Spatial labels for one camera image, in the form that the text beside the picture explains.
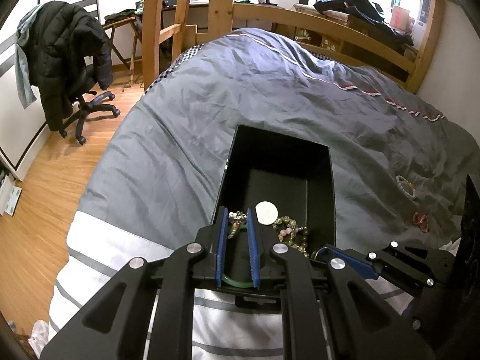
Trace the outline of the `black jewelry box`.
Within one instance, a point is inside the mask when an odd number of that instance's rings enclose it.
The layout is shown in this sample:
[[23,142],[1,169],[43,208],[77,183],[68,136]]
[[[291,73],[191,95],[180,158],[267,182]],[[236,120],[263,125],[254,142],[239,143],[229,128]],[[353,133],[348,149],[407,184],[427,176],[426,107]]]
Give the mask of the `black jewelry box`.
[[[294,136],[239,125],[233,136],[216,200],[213,224],[228,211],[225,241],[216,242],[216,267],[223,278],[230,227],[246,224],[247,211],[273,203],[278,218],[270,230],[282,243],[311,259],[335,243],[335,194],[329,148]],[[245,294],[222,280],[222,290]]]

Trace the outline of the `green jade bangle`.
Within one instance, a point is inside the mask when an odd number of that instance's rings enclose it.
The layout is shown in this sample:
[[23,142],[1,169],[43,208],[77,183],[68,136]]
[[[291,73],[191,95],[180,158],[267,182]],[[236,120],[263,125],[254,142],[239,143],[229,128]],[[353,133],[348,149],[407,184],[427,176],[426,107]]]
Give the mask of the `green jade bangle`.
[[226,241],[224,272],[222,280],[240,289],[254,287],[251,277],[250,251],[247,225],[231,226]]

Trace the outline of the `grey striped duvet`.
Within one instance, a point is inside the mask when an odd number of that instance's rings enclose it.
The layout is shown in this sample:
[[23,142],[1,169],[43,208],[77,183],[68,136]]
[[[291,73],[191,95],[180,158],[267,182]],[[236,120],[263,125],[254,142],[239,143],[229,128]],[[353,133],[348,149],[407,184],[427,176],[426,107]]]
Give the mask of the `grey striped duvet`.
[[43,359],[479,357],[479,144],[257,28],[150,85],[67,249]]

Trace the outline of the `white round disc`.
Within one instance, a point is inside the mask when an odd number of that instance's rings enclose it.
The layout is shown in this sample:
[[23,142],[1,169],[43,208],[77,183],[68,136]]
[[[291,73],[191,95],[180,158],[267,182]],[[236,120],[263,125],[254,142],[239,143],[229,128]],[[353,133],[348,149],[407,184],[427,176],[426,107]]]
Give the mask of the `white round disc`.
[[256,215],[260,224],[270,226],[278,219],[278,209],[272,202],[262,201],[256,205]]

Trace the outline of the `black office chair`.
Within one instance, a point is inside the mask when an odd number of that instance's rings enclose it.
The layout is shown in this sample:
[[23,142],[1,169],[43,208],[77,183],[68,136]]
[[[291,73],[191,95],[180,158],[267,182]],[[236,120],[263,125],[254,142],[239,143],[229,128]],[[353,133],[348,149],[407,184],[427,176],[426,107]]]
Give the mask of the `black office chair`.
[[86,65],[67,96],[72,105],[76,102],[78,103],[78,110],[63,123],[62,128],[58,131],[61,137],[65,138],[68,135],[67,127],[76,121],[75,138],[81,146],[86,143],[86,138],[83,136],[83,128],[90,114],[111,112],[114,118],[120,115],[120,109],[116,106],[105,104],[106,101],[114,100],[116,96],[111,91],[97,94],[96,91],[92,90],[96,83],[93,65]]

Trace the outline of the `black clothes pile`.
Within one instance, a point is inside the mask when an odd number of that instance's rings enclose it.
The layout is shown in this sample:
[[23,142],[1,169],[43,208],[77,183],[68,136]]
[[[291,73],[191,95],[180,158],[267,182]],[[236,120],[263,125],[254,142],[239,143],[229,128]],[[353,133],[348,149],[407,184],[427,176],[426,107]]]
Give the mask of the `black clothes pile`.
[[337,11],[354,16],[368,24],[373,34],[379,36],[379,41],[386,41],[394,50],[400,51],[404,47],[413,46],[412,37],[408,33],[400,33],[385,22],[382,8],[369,0],[318,1],[313,6],[319,13]]

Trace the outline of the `wooden ladder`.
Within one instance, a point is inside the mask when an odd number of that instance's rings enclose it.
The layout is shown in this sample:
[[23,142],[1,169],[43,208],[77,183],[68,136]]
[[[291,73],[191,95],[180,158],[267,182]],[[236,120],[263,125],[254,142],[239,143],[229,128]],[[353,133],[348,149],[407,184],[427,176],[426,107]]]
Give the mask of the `wooden ladder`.
[[147,89],[160,74],[160,44],[172,39],[172,57],[182,51],[190,0],[176,0],[173,24],[161,24],[164,0],[144,0],[142,14],[142,74]]

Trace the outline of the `black puffer jacket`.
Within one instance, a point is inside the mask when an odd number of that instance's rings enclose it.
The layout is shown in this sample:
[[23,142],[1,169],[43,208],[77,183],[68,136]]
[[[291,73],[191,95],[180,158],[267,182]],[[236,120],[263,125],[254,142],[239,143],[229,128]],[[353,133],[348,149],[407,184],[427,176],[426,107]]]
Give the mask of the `black puffer jacket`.
[[45,3],[29,26],[22,47],[28,79],[39,89],[49,130],[62,129],[72,112],[68,97],[93,58],[94,83],[107,89],[113,81],[111,47],[103,26],[83,7],[61,1]]

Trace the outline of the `dark wooden desk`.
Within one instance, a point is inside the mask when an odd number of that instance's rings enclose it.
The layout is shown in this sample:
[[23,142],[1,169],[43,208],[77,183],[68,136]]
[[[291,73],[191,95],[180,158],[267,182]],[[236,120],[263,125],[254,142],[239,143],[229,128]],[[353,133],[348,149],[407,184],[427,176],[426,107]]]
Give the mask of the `dark wooden desk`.
[[[186,20],[187,30],[181,50],[198,43],[198,33],[208,31],[208,4],[191,4]],[[140,77],[143,64],[142,21],[138,17],[128,17],[117,23],[104,26],[112,43],[112,69],[117,76],[130,76],[133,82]]]

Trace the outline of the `light blue cloth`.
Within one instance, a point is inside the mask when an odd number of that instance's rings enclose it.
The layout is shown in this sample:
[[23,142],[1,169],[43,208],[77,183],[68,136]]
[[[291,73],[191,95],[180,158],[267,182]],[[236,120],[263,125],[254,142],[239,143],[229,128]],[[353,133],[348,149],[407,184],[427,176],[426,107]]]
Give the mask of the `light blue cloth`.
[[19,101],[24,109],[33,104],[37,98],[32,91],[29,81],[29,63],[24,48],[30,39],[30,28],[37,18],[38,11],[42,5],[32,8],[18,23],[16,29],[16,88]]

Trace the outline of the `wooden bed frame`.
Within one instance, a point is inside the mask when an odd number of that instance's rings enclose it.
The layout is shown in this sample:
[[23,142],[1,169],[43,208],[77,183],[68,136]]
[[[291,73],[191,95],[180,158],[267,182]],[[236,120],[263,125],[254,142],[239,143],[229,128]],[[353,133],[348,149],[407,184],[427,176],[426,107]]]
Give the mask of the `wooden bed frame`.
[[414,61],[408,60],[383,43],[359,31],[329,19],[265,4],[237,3],[235,0],[209,0],[208,31],[198,33],[196,36],[198,43],[194,45],[207,43],[231,33],[235,20],[267,21],[272,24],[311,30],[328,38],[336,38],[352,44],[394,64],[408,74],[406,80],[400,81],[400,86],[415,94],[420,89],[434,57],[443,25],[445,5],[446,0],[431,0],[425,34]]

